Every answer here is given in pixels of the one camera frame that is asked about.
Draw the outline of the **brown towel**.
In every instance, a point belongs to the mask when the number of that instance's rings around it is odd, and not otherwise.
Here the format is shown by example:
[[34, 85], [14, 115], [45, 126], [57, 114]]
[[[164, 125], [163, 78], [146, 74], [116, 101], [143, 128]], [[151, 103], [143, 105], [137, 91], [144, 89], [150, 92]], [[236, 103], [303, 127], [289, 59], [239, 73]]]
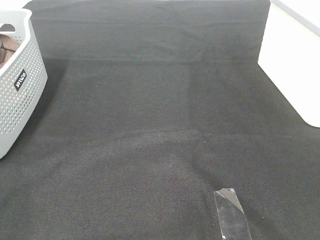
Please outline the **brown towel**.
[[0, 35], [0, 68], [2, 68], [19, 48], [19, 44], [10, 36]]

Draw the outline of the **clear tape strip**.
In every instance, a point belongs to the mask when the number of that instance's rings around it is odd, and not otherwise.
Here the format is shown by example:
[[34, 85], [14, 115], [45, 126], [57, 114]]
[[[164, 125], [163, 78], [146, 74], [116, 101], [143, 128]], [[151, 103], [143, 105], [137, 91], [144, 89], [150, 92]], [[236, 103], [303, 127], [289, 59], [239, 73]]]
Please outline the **clear tape strip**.
[[244, 210], [233, 188], [214, 192], [222, 240], [252, 240]]

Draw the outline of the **black table cloth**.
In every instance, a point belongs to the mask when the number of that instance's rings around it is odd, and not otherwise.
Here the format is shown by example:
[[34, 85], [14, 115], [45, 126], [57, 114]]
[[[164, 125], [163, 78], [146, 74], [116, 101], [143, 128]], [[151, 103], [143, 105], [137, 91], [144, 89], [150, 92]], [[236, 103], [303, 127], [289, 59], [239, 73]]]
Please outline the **black table cloth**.
[[34, 0], [48, 79], [0, 161], [3, 240], [320, 237], [320, 131], [258, 66], [267, 0]]

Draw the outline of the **grey perforated laundry basket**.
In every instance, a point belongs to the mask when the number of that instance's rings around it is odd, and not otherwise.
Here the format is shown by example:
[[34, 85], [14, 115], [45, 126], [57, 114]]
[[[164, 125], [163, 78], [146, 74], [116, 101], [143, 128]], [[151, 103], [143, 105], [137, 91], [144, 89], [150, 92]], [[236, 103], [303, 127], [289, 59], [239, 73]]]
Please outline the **grey perforated laundry basket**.
[[48, 75], [28, 9], [3, 9], [0, 23], [14, 27], [3, 35], [19, 45], [0, 69], [0, 156], [4, 157], [28, 122]]

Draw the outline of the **white plastic storage bin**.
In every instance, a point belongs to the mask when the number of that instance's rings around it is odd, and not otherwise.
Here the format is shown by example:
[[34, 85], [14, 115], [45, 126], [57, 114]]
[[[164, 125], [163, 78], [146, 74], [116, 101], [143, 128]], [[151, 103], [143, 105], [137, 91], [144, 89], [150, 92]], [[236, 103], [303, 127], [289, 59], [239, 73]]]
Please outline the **white plastic storage bin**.
[[272, 0], [258, 65], [300, 117], [320, 126], [320, 2]]

